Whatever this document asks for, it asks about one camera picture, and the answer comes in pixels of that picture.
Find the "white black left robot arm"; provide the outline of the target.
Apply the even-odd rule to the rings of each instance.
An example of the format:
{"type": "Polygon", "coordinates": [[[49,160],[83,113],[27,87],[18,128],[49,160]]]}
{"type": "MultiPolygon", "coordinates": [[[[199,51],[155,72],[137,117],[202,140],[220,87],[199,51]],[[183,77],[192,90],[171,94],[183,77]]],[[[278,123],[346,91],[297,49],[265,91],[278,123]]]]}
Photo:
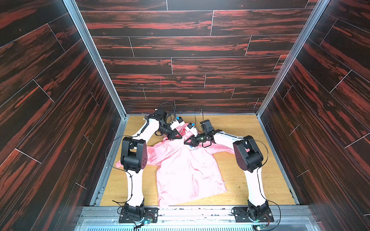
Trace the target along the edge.
{"type": "Polygon", "coordinates": [[[175,116],[167,122],[168,114],[156,109],[153,114],[144,117],[145,123],[132,136],[122,140],[120,163],[127,176],[128,198],[121,207],[120,223],[140,222],[145,219],[145,200],[143,195],[143,170],[148,162],[147,142],[157,132],[169,140],[181,139],[177,127],[184,124],[181,117],[175,116]]]}

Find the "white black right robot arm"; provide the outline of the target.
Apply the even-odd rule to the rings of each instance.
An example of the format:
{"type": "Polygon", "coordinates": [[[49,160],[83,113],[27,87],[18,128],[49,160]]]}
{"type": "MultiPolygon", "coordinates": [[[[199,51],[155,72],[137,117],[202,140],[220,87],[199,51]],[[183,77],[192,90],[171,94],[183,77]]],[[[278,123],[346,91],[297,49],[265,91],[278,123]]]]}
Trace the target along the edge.
{"type": "Polygon", "coordinates": [[[220,144],[233,149],[237,165],[244,171],[248,187],[248,206],[234,208],[233,214],[237,222],[244,217],[252,222],[273,222],[274,218],[266,199],[261,167],[263,166],[263,154],[260,151],[257,140],[252,136],[238,137],[222,130],[215,130],[209,120],[200,122],[202,133],[194,133],[184,141],[185,145],[197,147],[207,143],[209,146],[220,144]]]}

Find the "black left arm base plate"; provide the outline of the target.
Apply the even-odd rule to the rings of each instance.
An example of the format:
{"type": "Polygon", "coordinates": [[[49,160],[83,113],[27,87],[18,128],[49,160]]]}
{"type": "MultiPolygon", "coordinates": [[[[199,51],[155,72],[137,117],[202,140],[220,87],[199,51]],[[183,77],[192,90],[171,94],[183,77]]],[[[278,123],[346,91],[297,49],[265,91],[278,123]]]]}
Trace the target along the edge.
{"type": "Polygon", "coordinates": [[[159,208],[157,207],[142,207],[134,208],[128,206],[122,208],[119,212],[119,223],[132,224],[150,224],[157,223],[159,216],[159,208]]]}

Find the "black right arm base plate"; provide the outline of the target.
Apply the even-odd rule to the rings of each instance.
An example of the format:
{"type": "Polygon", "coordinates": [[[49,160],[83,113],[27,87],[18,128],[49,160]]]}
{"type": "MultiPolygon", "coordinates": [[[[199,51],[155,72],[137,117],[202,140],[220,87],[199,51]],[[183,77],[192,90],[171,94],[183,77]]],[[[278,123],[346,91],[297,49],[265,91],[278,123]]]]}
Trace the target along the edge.
{"type": "Polygon", "coordinates": [[[231,210],[237,223],[242,222],[274,222],[270,208],[265,207],[234,207],[231,210]]]}

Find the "pink printed jacket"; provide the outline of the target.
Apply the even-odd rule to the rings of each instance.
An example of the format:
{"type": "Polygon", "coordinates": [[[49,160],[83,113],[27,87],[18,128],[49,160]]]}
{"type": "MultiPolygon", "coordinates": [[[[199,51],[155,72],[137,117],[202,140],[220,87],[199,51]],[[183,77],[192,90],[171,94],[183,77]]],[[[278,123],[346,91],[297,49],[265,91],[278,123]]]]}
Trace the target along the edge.
{"type": "Polygon", "coordinates": [[[221,144],[192,147],[184,141],[192,135],[187,124],[177,127],[182,139],[163,141],[147,148],[148,164],[158,166],[156,179],[160,208],[199,200],[226,192],[214,154],[234,150],[221,144]]]}

